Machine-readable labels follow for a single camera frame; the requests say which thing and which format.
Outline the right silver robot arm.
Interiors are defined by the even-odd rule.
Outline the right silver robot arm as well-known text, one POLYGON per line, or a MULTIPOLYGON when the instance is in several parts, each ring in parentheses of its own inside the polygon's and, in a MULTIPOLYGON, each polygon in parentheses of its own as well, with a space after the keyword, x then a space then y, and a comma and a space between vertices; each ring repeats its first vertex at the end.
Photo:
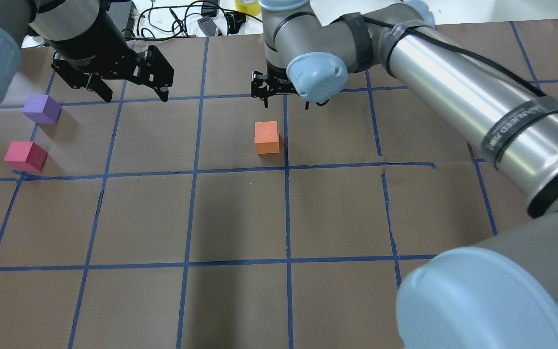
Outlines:
POLYGON ((558 99, 437 31, 420 0, 319 22, 308 0, 262 0, 267 75, 251 95, 323 106, 350 73, 381 66, 407 86, 378 129, 431 155, 471 145, 527 196, 530 221, 410 272, 396 300, 406 349, 558 349, 558 99))

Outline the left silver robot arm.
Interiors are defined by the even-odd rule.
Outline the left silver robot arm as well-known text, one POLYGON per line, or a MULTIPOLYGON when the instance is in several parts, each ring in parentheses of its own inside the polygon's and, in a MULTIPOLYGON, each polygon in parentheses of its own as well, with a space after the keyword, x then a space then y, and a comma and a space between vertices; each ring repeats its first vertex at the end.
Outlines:
POLYGON ((21 66, 21 46, 33 29, 51 46, 54 71, 70 88, 110 102, 107 80, 125 80, 167 101, 174 70, 157 46, 130 48, 109 16, 107 0, 0 0, 0 104, 21 66))

